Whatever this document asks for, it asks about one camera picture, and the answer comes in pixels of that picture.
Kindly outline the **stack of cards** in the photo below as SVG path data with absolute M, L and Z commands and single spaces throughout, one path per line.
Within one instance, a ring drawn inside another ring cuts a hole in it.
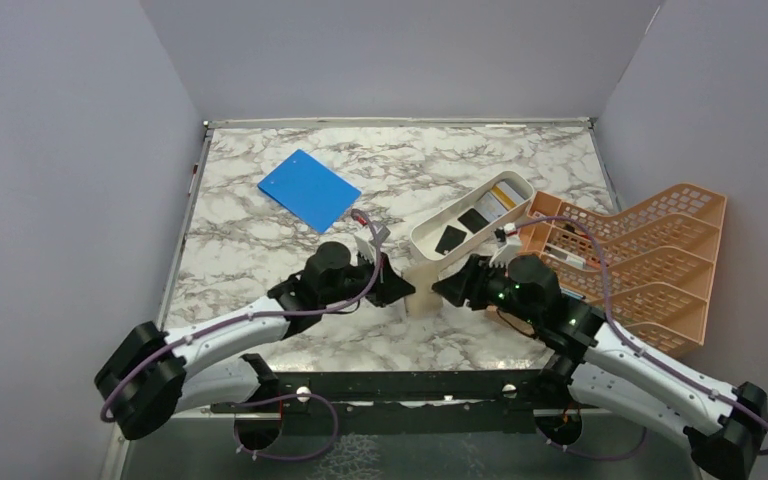
M 476 212 L 488 222 L 493 222 L 525 203 L 527 198 L 507 180 L 495 183 L 474 204 Z

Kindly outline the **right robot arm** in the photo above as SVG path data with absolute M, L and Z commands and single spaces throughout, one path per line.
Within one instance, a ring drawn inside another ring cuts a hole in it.
M 707 376 L 633 337 L 604 310 L 563 293 L 535 255 L 502 267 L 473 254 L 432 289 L 454 306 L 493 306 L 533 328 L 554 352 L 536 383 L 545 404 L 572 399 L 608 410 L 672 440 L 716 479 L 749 478 L 768 427 L 759 386 Z

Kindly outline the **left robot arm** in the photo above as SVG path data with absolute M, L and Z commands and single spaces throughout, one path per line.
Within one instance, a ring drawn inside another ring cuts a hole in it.
M 280 342 L 318 323 L 325 315 L 366 300 L 386 307 L 415 287 L 396 273 L 388 256 L 374 250 L 351 255 L 339 242 L 326 242 L 304 268 L 251 304 L 196 326 L 160 330 L 153 322 L 133 327 L 94 377 L 103 398 L 99 417 L 114 423 L 128 440 L 141 439 L 173 414 L 218 403 L 220 383 L 236 375 L 236 396 L 258 411 L 273 401 L 274 384 L 247 360 L 238 370 L 203 372 L 234 354 Z

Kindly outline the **beige card holder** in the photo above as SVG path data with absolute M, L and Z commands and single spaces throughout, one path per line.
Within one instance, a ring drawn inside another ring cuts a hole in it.
M 436 315 L 443 307 L 442 297 L 435 293 L 432 285 L 439 280 L 440 270 L 435 262 L 424 262 L 409 267 L 403 278 L 415 292 L 404 298 L 408 318 Z

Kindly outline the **white oblong tray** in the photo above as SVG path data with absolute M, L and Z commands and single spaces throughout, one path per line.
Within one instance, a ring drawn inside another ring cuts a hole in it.
M 503 171 L 415 226 L 411 253 L 440 269 L 492 239 L 497 229 L 519 220 L 537 190 L 523 176 Z

